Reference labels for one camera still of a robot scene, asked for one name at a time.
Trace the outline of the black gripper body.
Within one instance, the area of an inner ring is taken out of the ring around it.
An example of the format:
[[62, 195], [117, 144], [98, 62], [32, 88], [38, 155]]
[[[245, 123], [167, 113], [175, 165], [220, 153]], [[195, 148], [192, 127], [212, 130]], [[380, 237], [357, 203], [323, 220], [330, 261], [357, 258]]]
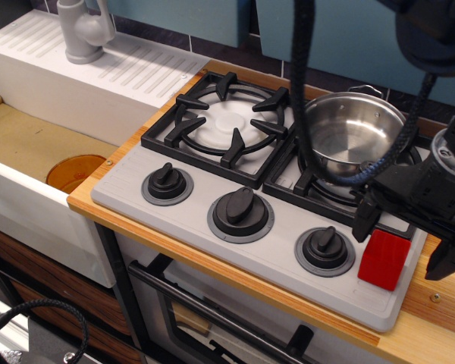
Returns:
[[359, 205], [388, 212], [455, 245], [455, 171], [437, 161], [392, 165], [369, 182]]

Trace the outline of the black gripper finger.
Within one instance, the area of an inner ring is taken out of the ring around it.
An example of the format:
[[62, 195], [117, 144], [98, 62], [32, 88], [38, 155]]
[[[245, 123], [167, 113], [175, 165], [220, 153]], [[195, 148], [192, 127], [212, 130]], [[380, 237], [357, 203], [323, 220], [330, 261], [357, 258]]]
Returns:
[[362, 199], [357, 207], [352, 234], [358, 243], [362, 243], [370, 235], [374, 226], [378, 223], [381, 210], [372, 198]]
[[431, 254], [425, 279], [440, 281], [455, 273], [455, 237], [439, 237], [440, 243]]

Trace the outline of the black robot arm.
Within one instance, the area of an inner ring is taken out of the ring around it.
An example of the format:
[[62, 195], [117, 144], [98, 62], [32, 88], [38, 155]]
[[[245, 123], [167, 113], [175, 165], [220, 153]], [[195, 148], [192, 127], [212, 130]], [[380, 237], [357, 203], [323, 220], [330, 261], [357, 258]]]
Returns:
[[395, 13], [397, 44], [404, 57], [425, 72], [406, 126], [397, 141], [355, 183], [363, 185], [356, 237], [365, 236], [379, 210], [390, 212], [440, 238], [425, 277], [442, 280], [455, 273], [455, 116], [431, 141], [423, 162], [395, 165], [402, 143], [414, 135], [416, 120], [439, 77], [455, 77], [455, 1], [385, 1]]

